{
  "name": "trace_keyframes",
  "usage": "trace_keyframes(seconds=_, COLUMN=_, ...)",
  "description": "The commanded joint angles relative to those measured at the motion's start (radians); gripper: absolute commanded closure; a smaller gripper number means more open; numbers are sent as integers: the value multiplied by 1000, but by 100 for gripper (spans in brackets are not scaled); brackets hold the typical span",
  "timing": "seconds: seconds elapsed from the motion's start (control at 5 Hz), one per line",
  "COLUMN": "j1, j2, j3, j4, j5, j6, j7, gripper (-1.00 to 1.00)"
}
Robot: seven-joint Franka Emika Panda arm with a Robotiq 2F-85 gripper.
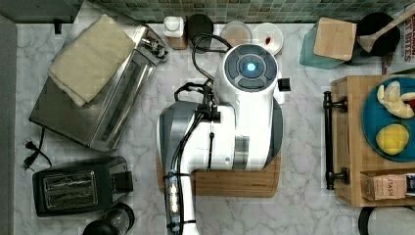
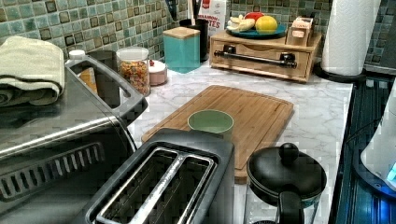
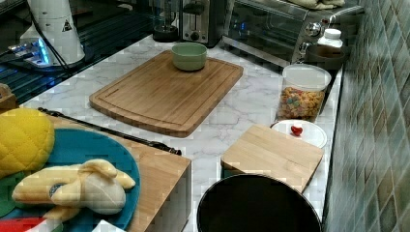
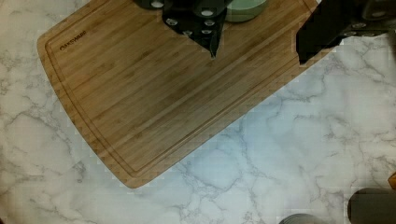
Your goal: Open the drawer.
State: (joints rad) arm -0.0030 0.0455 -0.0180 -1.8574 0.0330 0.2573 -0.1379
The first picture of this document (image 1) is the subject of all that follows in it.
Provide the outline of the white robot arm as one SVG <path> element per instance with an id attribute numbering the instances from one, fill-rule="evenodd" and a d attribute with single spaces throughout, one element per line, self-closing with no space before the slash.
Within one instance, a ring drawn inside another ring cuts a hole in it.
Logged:
<path id="1" fill-rule="evenodd" d="M 281 149 L 283 117 L 274 94 L 278 63 L 266 49 L 241 44 L 221 58 L 211 85 L 177 91 L 203 95 L 165 108 L 157 123 L 167 235 L 199 235 L 191 173 L 266 168 Z"/>

